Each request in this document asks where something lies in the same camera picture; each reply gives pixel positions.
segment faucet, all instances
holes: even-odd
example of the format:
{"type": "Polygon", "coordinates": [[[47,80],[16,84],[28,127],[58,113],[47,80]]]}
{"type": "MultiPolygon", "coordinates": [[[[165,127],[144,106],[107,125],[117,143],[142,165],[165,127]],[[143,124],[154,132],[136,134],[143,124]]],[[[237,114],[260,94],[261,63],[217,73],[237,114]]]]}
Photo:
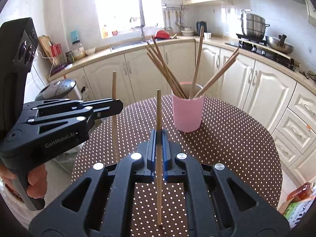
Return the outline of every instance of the faucet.
{"type": "Polygon", "coordinates": [[[144,33],[144,25],[143,25],[143,23],[142,23],[142,19],[141,18],[139,18],[139,17],[132,17],[132,18],[130,18],[130,23],[132,23],[132,20],[133,20],[133,22],[135,22],[137,19],[140,19],[140,26],[138,26],[138,27],[135,27],[136,29],[137,28],[140,28],[141,30],[142,30],[142,41],[143,42],[146,42],[146,36],[145,36],[145,33],[144,33]]]}

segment gas stove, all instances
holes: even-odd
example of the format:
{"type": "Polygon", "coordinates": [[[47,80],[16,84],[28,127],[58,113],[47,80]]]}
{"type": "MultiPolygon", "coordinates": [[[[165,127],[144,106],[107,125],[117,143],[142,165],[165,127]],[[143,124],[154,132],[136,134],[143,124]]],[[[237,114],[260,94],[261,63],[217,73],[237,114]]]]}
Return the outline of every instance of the gas stove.
{"type": "Polygon", "coordinates": [[[253,53],[259,54],[261,56],[264,56],[272,61],[275,61],[288,69],[295,71],[296,65],[294,59],[289,57],[288,55],[284,54],[281,55],[277,51],[273,52],[270,50],[270,48],[267,47],[265,49],[263,46],[267,46],[267,42],[262,39],[256,39],[256,38],[250,38],[244,35],[236,34],[239,41],[235,42],[226,42],[225,44],[239,47],[248,51],[251,51],[253,53]]]}

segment pink cup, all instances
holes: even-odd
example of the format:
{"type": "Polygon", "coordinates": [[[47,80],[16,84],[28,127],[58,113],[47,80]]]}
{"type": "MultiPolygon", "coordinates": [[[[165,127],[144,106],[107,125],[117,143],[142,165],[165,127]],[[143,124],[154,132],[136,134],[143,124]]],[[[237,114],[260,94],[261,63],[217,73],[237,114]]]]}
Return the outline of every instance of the pink cup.
{"type": "MultiPolygon", "coordinates": [[[[192,83],[181,83],[182,89],[189,96],[192,83]]],[[[202,89],[196,84],[194,95],[202,89]]],[[[173,123],[181,131],[190,133],[197,130],[202,121],[204,96],[195,99],[179,98],[172,92],[173,123]]]]}

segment rice cooker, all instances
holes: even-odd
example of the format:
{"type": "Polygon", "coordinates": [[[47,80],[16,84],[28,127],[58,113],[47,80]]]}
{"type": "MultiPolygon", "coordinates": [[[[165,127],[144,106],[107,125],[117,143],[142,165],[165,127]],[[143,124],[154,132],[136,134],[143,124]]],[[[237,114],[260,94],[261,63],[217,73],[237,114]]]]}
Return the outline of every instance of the rice cooker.
{"type": "Polygon", "coordinates": [[[75,80],[63,79],[50,83],[45,87],[35,98],[35,101],[53,100],[53,99],[70,99],[70,100],[82,100],[82,93],[86,90],[83,87],[79,90],[75,80]]]}

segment window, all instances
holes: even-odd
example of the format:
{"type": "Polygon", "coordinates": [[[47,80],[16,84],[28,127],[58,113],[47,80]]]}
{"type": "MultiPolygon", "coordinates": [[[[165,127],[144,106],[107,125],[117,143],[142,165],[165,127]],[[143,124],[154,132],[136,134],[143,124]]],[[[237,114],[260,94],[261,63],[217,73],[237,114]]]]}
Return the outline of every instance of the window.
{"type": "Polygon", "coordinates": [[[161,0],[95,0],[102,38],[135,30],[144,15],[146,27],[162,27],[161,0]]]}

